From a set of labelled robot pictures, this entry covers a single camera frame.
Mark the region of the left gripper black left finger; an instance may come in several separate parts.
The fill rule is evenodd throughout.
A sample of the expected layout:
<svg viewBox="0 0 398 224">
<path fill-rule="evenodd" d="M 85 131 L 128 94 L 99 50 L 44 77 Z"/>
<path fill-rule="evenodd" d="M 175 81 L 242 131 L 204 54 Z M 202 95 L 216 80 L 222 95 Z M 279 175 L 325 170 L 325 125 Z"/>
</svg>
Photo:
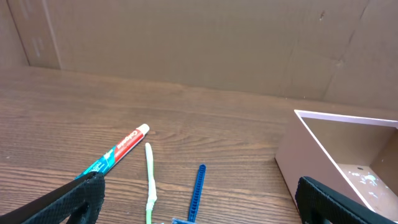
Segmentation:
<svg viewBox="0 0 398 224">
<path fill-rule="evenodd" d="M 104 174 L 90 172 L 1 216 L 1 223 L 96 223 L 105 196 Z"/>
</svg>

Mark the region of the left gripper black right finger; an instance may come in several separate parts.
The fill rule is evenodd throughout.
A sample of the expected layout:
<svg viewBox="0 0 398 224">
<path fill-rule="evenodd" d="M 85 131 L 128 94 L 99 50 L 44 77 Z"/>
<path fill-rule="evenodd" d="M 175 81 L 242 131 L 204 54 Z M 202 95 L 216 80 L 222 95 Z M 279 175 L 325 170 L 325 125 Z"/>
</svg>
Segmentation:
<svg viewBox="0 0 398 224">
<path fill-rule="evenodd" d="M 295 200 L 303 224 L 395 224 L 308 176 L 299 179 Z"/>
</svg>

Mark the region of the blue disposable razor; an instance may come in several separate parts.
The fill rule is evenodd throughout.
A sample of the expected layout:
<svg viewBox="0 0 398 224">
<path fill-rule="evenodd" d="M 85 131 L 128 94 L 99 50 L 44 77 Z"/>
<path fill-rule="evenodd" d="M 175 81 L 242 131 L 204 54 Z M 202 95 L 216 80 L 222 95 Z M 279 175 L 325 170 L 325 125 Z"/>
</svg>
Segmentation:
<svg viewBox="0 0 398 224">
<path fill-rule="evenodd" d="M 205 181 L 205 174 L 206 174 L 206 165 L 201 164 L 198 168 L 197 178 L 195 181 L 195 186 L 193 188 L 192 199 L 190 202 L 190 207 L 188 209 L 187 220 L 173 218 L 172 224 L 196 224 L 196 217 L 200 205 L 201 193 Z"/>
</svg>

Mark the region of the red white toothpaste tube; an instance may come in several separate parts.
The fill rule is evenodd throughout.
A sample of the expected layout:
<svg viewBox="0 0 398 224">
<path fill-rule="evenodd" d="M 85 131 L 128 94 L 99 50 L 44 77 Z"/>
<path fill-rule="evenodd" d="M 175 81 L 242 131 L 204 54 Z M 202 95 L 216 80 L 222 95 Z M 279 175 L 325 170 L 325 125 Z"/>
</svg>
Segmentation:
<svg viewBox="0 0 398 224">
<path fill-rule="evenodd" d="M 147 124 L 140 125 L 125 138 L 115 144 L 96 162 L 90 165 L 89 168 L 78 175 L 76 179 L 79 179 L 90 172 L 99 172 L 106 175 L 123 157 L 125 157 L 145 138 L 149 130 L 150 127 Z"/>
</svg>

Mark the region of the white cardboard box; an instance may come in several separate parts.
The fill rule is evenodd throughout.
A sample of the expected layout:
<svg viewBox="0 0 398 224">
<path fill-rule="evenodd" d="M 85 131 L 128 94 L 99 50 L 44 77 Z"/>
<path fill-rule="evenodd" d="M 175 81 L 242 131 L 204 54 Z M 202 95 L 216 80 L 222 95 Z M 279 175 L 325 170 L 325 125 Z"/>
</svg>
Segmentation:
<svg viewBox="0 0 398 224">
<path fill-rule="evenodd" d="M 291 195 L 309 176 L 397 221 L 397 121 L 294 110 L 275 159 Z"/>
</svg>

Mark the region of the green white toothbrush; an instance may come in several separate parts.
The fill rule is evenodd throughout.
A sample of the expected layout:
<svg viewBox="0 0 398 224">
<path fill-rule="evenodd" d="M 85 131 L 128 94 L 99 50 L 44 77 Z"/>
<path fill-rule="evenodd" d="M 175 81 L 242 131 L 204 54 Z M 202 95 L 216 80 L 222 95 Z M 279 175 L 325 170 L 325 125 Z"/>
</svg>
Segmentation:
<svg viewBox="0 0 398 224">
<path fill-rule="evenodd" d="M 145 143 L 146 161 L 147 161 L 147 175 L 148 175 L 148 198 L 146 204 L 146 224 L 152 224 L 152 211 L 157 201 L 157 192 L 154 179 L 154 157 L 152 146 Z"/>
</svg>

